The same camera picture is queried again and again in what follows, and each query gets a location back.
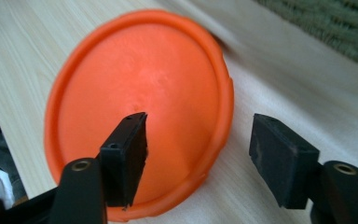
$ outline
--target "gray fabric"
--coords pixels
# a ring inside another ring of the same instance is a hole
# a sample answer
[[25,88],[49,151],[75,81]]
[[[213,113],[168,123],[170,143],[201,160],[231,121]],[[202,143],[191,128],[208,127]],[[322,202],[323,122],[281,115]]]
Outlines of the gray fabric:
[[24,186],[21,182],[19,173],[17,172],[16,165],[11,157],[10,151],[8,150],[7,143],[4,136],[0,132],[0,169],[8,174],[10,179],[13,194],[15,200],[26,195]]

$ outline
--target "wooden table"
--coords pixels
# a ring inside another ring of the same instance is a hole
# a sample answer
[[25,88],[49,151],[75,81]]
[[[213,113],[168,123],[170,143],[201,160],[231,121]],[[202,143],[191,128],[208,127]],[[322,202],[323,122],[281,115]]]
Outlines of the wooden table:
[[173,210],[131,223],[309,223],[311,203],[279,208],[253,166],[253,114],[283,121],[322,151],[320,162],[358,166],[358,64],[250,0],[0,1],[0,125],[28,195],[56,186],[43,130],[62,64],[97,26],[150,7],[186,15],[222,41],[235,112],[206,182]]

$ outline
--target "tabletop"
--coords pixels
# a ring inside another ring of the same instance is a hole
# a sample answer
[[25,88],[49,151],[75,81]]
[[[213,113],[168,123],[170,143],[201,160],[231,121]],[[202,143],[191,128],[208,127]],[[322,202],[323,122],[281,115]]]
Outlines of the tabletop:
[[231,133],[206,181],[184,202],[130,223],[310,223],[310,207],[278,207],[249,155],[253,114],[281,120],[321,150],[320,163],[358,166],[358,64],[254,1],[0,1],[0,125],[33,198],[56,187],[44,152],[48,95],[96,27],[163,8],[208,29],[234,82]]

